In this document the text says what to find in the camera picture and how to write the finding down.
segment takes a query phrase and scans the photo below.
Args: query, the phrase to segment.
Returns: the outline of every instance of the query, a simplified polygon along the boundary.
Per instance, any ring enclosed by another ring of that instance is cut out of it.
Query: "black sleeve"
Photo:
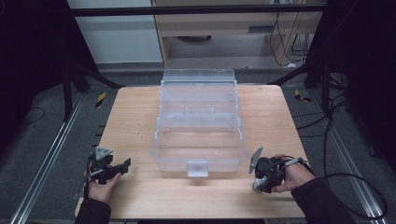
[[[308,224],[355,223],[341,201],[322,178],[308,181],[291,192]]]
[[[76,217],[76,224],[102,224],[110,221],[111,208],[107,203],[84,199]]]

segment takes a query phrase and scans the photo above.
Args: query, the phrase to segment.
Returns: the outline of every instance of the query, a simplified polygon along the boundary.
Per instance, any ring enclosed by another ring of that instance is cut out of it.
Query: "floor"
[[[299,41],[296,43],[295,48],[300,48]],[[206,41],[199,38],[174,38],[167,68],[233,68],[238,83],[252,84],[274,81],[301,63],[289,66],[277,64],[262,35],[212,36]],[[161,70],[148,69],[103,75],[132,86],[159,85],[162,73]],[[347,79],[342,75],[333,75],[347,84]],[[354,120],[353,113],[348,111],[347,104],[334,111],[333,126],[328,133],[326,145],[322,135],[326,129],[326,119],[303,128],[322,116],[319,106],[320,86],[306,90],[303,80],[304,75],[298,76],[284,84],[282,90],[295,125],[301,128],[298,132],[310,166],[318,176],[324,176],[323,158],[326,158],[328,174],[358,172],[358,175],[374,183],[380,190],[387,200],[389,212],[386,219],[378,221],[368,221],[355,215],[354,218],[358,223],[396,223],[396,175],[383,158],[370,155],[370,146]],[[62,86],[43,91],[35,98],[33,108],[20,127],[19,134],[12,140],[9,153],[0,161],[0,223],[9,223],[16,214],[25,215],[26,223],[73,223],[77,204],[73,194],[81,183],[87,155],[100,141],[117,94],[117,90],[111,90],[92,79],[89,81],[92,85],[89,93],[74,91],[74,101],[80,104],[75,104],[78,113],[67,127],[63,123]],[[295,97],[296,90],[300,91],[302,98]],[[106,93],[106,98],[100,108],[95,108],[102,92]],[[335,98],[341,93],[332,90],[331,97]],[[336,103],[343,101],[342,96],[337,99]],[[65,133],[66,138],[60,139],[60,133]],[[364,215],[366,211],[370,212],[377,207],[384,208],[376,194],[367,190],[361,182],[356,183],[347,177],[335,177],[331,180],[331,185],[343,202]],[[133,223],[132,220],[115,221]],[[286,221],[271,219],[267,223]],[[292,219],[291,223],[304,223],[304,220]]]

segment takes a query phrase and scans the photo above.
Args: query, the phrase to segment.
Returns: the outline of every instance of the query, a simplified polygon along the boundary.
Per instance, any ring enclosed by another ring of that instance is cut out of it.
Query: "cabinet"
[[[154,7],[265,5],[271,0],[151,0]],[[325,0],[298,0],[293,4],[324,3]],[[164,65],[173,36],[266,35],[279,63],[298,34],[314,34],[321,12],[229,13],[193,15],[157,15],[155,21]]]

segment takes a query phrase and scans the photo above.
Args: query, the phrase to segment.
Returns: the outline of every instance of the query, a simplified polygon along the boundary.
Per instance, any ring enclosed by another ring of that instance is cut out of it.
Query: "wire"
[[[277,28],[277,32],[278,32],[278,34],[279,34],[280,43],[282,44],[283,53],[285,54],[286,58],[288,58],[288,59],[290,60],[291,63],[300,62],[301,60],[294,60],[294,59],[291,59],[291,58],[288,56],[288,53],[286,52],[285,44],[284,44],[283,39],[282,39],[282,35],[281,35],[281,33],[280,33],[280,30],[279,30],[278,21],[279,21],[279,12],[276,13],[276,21],[275,21],[275,24],[274,24],[274,29],[273,29],[273,31],[272,31],[272,33],[271,33],[271,35],[270,35],[270,46],[271,46],[271,50],[272,50],[273,54],[275,55],[275,51],[274,51],[274,49],[273,49],[273,47],[272,47],[272,37],[273,37],[273,34],[274,34],[275,29]],[[280,65],[280,66],[285,66],[285,65],[287,65],[287,64],[279,63],[279,62],[277,61],[276,58],[275,58],[275,61],[276,61],[276,63],[277,63],[278,65]]]
[[[295,56],[303,56],[303,54],[296,54],[295,52],[301,52],[301,49],[294,49],[294,45],[296,44],[297,38],[300,40],[300,36],[296,35],[294,37],[293,43],[291,44],[291,53],[293,53]]]
[[[326,131],[325,131],[325,134],[324,134],[324,138],[323,138],[323,174],[324,174],[324,177],[323,177],[323,178],[326,180],[326,183],[328,184],[328,186],[329,186],[329,188],[330,188],[331,191],[332,191],[332,188],[331,188],[331,185],[330,185],[330,183],[329,183],[329,178],[334,177],[334,176],[339,176],[339,175],[343,175],[343,176],[353,176],[353,177],[358,178],[359,180],[364,181],[365,183],[367,183],[372,189],[375,190],[375,193],[381,198],[382,204],[384,205],[383,212],[382,212],[382,214],[381,214],[380,216],[378,216],[378,217],[368,217],[368,216],[365,215],[365,214],[361,214],[361,213],[359,213],[359,212],[357,212],[357,211],[351,209],[351,208],[348,207],[345,203],[343,203],[341,200],[340,200],[340,202],[344,205],[344,207],[345,207],[349,212],[355,214],[355,215],[358,216],[358,217],[361,217],[361,218],[364,218],[364,219],[369,219],[369,220],[378,220],[378,219],[383,218],[383,217],[386,215],[386,213],[388,212],[388,205],[387,205],[387,202],[386,202],[386,200],[384,199],[383,195],[382,195],[381,192],[375,187],[374,184],[372,184],[372,183],[369,182],[368,180],[366,180],[366,179],[364,179],[364,178],[362,178],[362,177],[360,177],[360,176],[358,176],[358,175],[353,175],[353,174],[348,174],[348,173],[336,173],[336,174],[331,174],[331,175],[328,175],[328,174],[327,174],[327,164],[326,164],[327,137],[328,137],[328,133],[329,133],[330,128],[332,127],[332,123],[333,123],[333,121],[332,121],[332,113],[333,113],[333,111],[334,111],[335,109],[337,109],[337,108],[340,107],[341,105],[344,105],[345,102],[346,102],[346,100],[339,102],[337,105],[333,105],[333,104],[334,104],[334,102],[335,102],[335,100],[336,100],[337,98],[342,97],[342,96],[344,96],[343,93],[340,94],[340,95],[338,95],[338,96],[336,96],[336,97],[334,98],[334,100],[332,101],[331,106],[330,106],[331,114],[330,114],[329,121],[328,121],[328,124],[327,124],[327,127],[326,127]]]
[[[357,179],[359,179],[359,180],[365,182],[371,189],[373,189],[373,190],[375,191],[375,193],[376,193],[376,194],[379,196],[379,198],[381,199],[382,204],[384,204],[384,208],[383,208],[384,211],[383,211],[382,214],[381,214],[380,216],[378,216],[378,217],[367,217],[365,214],[362,215],[362,214],[360,214],[360,213],[357,213],[357,212],[355,212],[352,208],[350,208],[349,206],[347,206],[346,204],[344,204],[344,207],[345,207],[348,211],[350,211],[350,212],[352,212],[353,214],[357,215],[358,217],[362,217],[362,218],[364,218],[364,219],[378,220],[378,219],[381,219],[381,218],[385,217],[386,213],[388,212],[388,204],[387,204],[387,201],[385,200],[384,196],[381,194],[381,192],[379,191],[379,189],[378,189],[373,183],[371,183],[370,181],[368,181],[368,180],[366,180],[366,179],[364,179],[364,178],[362,178],[362,177],[360,177],[360,176],[358,176],[358,175],[353,175],[353,174],[348,174],[348,173],[334,173],[334,174],[331,174],[331,175],[325,175],[324,178],[325,178],[326,181],[327,181],[329,178],[332,178],[332,177],[335,177],[335,176],[352,176],[352,177],[354,177],[354,178],[357,178]]]
[[[362,178],[362,177],[360,177],[360,176],[358,176],[358,175],[353,175],[353,174],[348,174],[348,173],[335,173],[335,174],[331,174],[331,175],[328,175],[328,174],[327,174],[327,160],[326,160],[326,158],[327,158],[327,156],[326,156],[326,155],[327,155],[327,138],[328,138],[328,133],[329,133],[329,131],[330,131],[331,127],[332,127],[332,124],[333,124],[332,114],[333,114],[334,112],[338,112],[339,109],[340,109],[342,106],[347,105],[347,100],[342,100],[342,101],[336,103],[337,99],[340,98],[340,97],[345,97],[345,95],[344,95],[343,92],[342,92],[341,94],[335,96],[335,97],[332,99],[332,103],[331,103],[331,105],[330,105],[330,111],[331,111],[331,113],[329,114],[329,116],[323,116],[323,117],[321,117],[320,119],[318,119],[318,120],[316,120],[316,121],[314,121],[314,122],[312,122],[312,123],[310,123],[310,124],[307,124],[307,125],[305,125],[305,126],[303,126],[303,127],[297,128],[297,129],[298,129],[298,130],[301,130],[301,129],[303,129],[303,128],[307,128],[307,127],[310,127],[310,126],[312,126],[312,125],[318,123],[320,120],[328,119],[328,123],[327,123],[327,125],[326,125],[326,129],[325,129],[325,132],[324,132],[323,134],[311,135],[311,136],[300,136],[300,137],[319,137],[319,136],[323,136],[323,174],[324,174],[324,177],[323,177],[323,178],[325,179],[325,181],[326,181],[327,185],[329,186],[330,190],[332,191],[331,184],[329,183],[329,178],[332,178],[332,177],[335,177],[335,176],[352,176],[352,177],[354,177],[354,178],[358,178],[359,180],[361,180],[361,181],[367,183],[368,186],[369,186],[371,189],[373,189],[373,190],[375,191],[375,193],[376,193],[376,194],[379,196],[379,198],[381,199],[381,203],[382,203],[382,205],[383,205],[383,211],[382,211],[382,214],[381,214],[381,215],[379,215],[379,216],[377,216],[377,217],[368,217],[368,216],[365,215],[365,214],[361,214],[361,213],[359,213],[359,212],[353,210],[352,208],[350,208],[349,206],[347,206],[345,203],[343,203],[341,200],[340,200],[340,202],[344,205],[344,207],[346,208],[346,210],[348,210],[349,212],[355,214],[355,215],[358,216],[358,217],[361,217],[361,218],[364,218],[364,219],[368,219],[368,220],[379,220],[379,219],[383,218],[383,217],[386,215],[386,213],[388,212],[388,205],[387,205],[387,201],[385,200],[385,198],[383,197],[383,195],[381,194],[381,192],[379,191],[379,189],[377,189],[377,188],[375,187],[374,184],[372,184],[372,183],[369,182],[368,180],[366,180],[366,179],[364,179],[364,178]],[[314,115],[314,114],[318,114],[318,113],[309,113],[309,114],[298,115],[298,116],[294,116],[294,118],[299,118],[299,117],[308,116],[308,115]]]
[[[36,123],[39,120],[41,120],[42,118],[44,118],[44,116],[46,115],[46,110],[43,107],[36,106],[36,107],[32,107],[30,110],[33,110],[33,109],[40,109],[43,113],[41,114],[41,116],[38,119],[35,119],[33,121],[29,121],[29,122],[25,122],[22,125],[28,125],[28,124]]]

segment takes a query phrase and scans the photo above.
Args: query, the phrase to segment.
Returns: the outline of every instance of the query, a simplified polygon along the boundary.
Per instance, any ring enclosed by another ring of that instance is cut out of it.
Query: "hand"
[[[285,157],[285,155],[276,155],[275,157],[282,158]],[[284,191],[292,191],[306,182],[316,178],[299,162],[287,166],[285,171],[286,180],[281,185],[273,187],[271,189],[272,192],[281,193]]]
[[[99,202],[108,203],[108,200],[110,200],[111,197],[111,192],[120,181],[120,178],[121,173],[118,173],[105,185],[98,184],[94,180],[91,181],[88,197]]]

